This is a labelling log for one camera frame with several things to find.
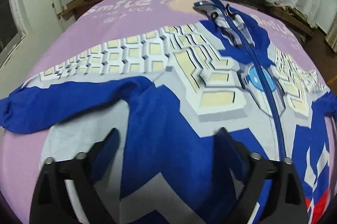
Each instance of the light blue circle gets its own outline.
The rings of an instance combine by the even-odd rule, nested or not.
[[[270,77],[269,73],[264,68],[261,68],[261,69],[263,71],[263,74],[265,75],[265,78],[266,78],[266,80],[267,80],[267,82],[269,84],[269,87],[270,87],[271,91],[274,92],[275,89],[276,89],[274,81],[272,80],[272,78]],[[249,78],[250,78],[253,86],[256,89],[264,92],[263,87],[262,87],[262,83],[261,83],[261,81],[260,81],[260,79],[258,77],[258,74],[257,74],[255,66],[253,66],[252,68],[250,68],[250,70],[248,72],[248,75],[249,75]]]

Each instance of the white wall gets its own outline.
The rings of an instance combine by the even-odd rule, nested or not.
[[[316,24],[327,34],[336,16],[337,0],[321,0],[321,11]]]
[[[20,49],[15,52],[2,70],[2,77],[6,78],[6,89],[17,87],[38,62],[42,54],[50,45],[75,22],[74,16],[65,20],[58,19],[54,6],[60,0],[9,0],[14,21],[21,37],[25,37]]]

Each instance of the wooden floor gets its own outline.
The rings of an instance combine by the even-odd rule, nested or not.
[[[303,48],[326,83],[337,75],[337,53],[331,49],[320,32],[316,31],[315,36],[307,40]],[[330,89],[337,95],[337,82]]]

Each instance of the black clamp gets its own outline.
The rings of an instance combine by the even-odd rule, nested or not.
[[[93,187],[93,163],[118,134],[112,129],[104,141],[95,143],[88,153],[78,153],[71,160],[55,162],[47,158],[36,183],[30,211],[30,224],[80,224],[72,208],[65,180],[73,180],[90,224],[114,224]],[[247,224],[260,197],[265,180],[272,180],[260,224],[307,224],[308,215],[303,190],[289,158],[282,162],[266,160],[250,153],[243,143],[235,142],[224,128],[215,136],[215,147],[245,187],[224,224]]]
[[[115,224],[90,179],[92,163],[115,134],[118,134],[118,130],[112,129],[104,141],[95,143],[88,153],[78,153],[71,160],[45,160],[33,194],[30,224],[81,224],[71,205],[65,180],[74,181],[90,224]]]
[[[272,180],[272,186],[259,224],[308,224],[303,188],[290,158],[281,162],[267,160],[258,153],[250,153],[241,142],[235,142],[224,128],[218,135],[226,138],[233,151],[240,152],[242,165],[250,166],[245,187],[224,224],[248,223],[265,180]]]

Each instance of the shelf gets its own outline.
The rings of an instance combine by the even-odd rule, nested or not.
[[[62,11],[61,13],[58,14],[58,16],[64,16],[67,13],[73,11],[74,9],[83,9],[88,6],[93,6],[103,0],[73,0],[70,3],[67,4],[67,9],[65,11]]]

